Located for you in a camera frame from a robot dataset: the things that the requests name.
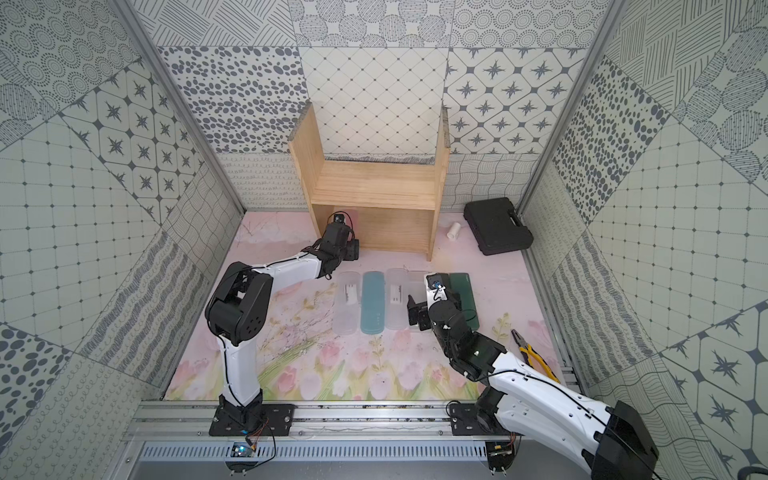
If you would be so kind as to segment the teal pencil case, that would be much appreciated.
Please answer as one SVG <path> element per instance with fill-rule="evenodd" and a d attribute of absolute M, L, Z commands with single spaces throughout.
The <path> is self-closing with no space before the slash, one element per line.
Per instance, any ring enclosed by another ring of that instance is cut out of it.
<path fill-rule="evenodd" d="M 367 335 L 381 334 L 385 327 L 385 276 L 381 271 L 363 275 L 360 329 Z"/>

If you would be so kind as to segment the clear rounded pencil case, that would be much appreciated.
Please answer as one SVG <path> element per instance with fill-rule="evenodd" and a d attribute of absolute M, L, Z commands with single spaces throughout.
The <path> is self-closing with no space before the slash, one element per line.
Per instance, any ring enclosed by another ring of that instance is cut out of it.
<path fill-rule="evenodd" d="M 389 330 L 402 330 L 409 326 L 408 275 L 405 269 L 389 269 L 385 275 L 385 326 Z"/>

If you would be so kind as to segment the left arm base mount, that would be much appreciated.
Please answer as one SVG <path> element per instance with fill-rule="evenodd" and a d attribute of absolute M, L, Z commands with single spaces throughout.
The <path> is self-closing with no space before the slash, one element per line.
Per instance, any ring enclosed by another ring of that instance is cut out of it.
<path fill-rule="evenodd" d="M 234 437 L 261 431 L 267 436 L 285 437 L 290 433 L 295 410 L 294 404 L 263 403 L 258 399 L 240 407 L 220 396 L 208 434 Z"/>

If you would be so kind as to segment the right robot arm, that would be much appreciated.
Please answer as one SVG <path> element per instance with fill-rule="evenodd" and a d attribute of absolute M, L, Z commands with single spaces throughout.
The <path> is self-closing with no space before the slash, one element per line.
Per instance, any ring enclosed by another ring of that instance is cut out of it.
<path fill-rule="evenodd" d="M 528 437 L 582 468 L 593 479 L 655 479 L 660 452 L 639 412 L 586 397 L 472 330 L 443 289 L 408 303 L 409 322 L 431 330 L 450 366 L 483 385 L 475 402 L 486 432 Z"/>

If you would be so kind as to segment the clear labelled pencil case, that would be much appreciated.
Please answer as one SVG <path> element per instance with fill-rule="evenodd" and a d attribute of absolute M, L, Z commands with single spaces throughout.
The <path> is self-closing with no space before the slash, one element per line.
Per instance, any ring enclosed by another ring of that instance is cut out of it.
<path fill-rule="evenodd" d="M 430 327 L 424 284 L 426 273 L 423 271 L 410 271 L 407 273 L 406 291 L 407 313 L 410 326 L 418 327 L 424 331 Z"/>

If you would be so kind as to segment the small clear pencil case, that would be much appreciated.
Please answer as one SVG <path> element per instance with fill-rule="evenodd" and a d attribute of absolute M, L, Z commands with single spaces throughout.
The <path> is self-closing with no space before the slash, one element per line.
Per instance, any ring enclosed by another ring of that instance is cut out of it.
<path fill-rule="evenodd" d="M 342 272 L 334 277 L 336 293 L 332 330 L 339 336 L 355 333 L 361 320 L 361 275 Z"/>

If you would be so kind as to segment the dark green pencil case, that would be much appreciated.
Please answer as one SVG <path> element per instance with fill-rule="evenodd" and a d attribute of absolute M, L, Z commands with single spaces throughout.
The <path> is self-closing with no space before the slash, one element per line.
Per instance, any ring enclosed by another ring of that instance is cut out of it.
<path fill-rule="evenodd" d="M 479 329 L 479 319 L 476 311 L 476 302 L 468 273 L 450 273 L 451 288 L 457 295 L 462 313 L 471 330 Z"/>

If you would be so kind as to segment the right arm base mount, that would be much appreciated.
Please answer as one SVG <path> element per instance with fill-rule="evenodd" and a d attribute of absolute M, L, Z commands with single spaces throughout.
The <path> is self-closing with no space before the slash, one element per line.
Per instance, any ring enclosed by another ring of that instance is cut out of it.
<path fill-rule="evenodd" d="M 514 436 L 497 418 L 498 406 L 493 404 L 449 401 L 445 406 L 453 436 Z"/>

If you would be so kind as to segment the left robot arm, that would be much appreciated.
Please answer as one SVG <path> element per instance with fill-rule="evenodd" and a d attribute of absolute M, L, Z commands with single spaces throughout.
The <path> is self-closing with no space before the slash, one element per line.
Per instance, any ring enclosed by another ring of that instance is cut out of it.
<path fill-rule="evenodd" d="M 304 281 L 329 279 L 342 262 L 358 258 L 359 240 L 351 218 L 337 211 L 321 238 L 300 253 L 262 265 L 234 262 L 227 267 L 204 310 L 223 356 L 223 407 L 243 415 L 263 401 L 252 367 L 257 359 L 255 337 L 268 319 L 272 295 Z"/>

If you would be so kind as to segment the pink pencil case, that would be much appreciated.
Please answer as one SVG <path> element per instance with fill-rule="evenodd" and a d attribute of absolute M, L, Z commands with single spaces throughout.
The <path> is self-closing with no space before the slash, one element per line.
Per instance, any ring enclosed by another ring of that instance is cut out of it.
<path fill-rule="evenodd" d="M 349 227 L 348 241 L 352 242 L 356 239 L 356 233 L 354 229 L 354 217 L 345 210 L 340 210 L 339 213 L 345 217 L 345 223 Z"/>

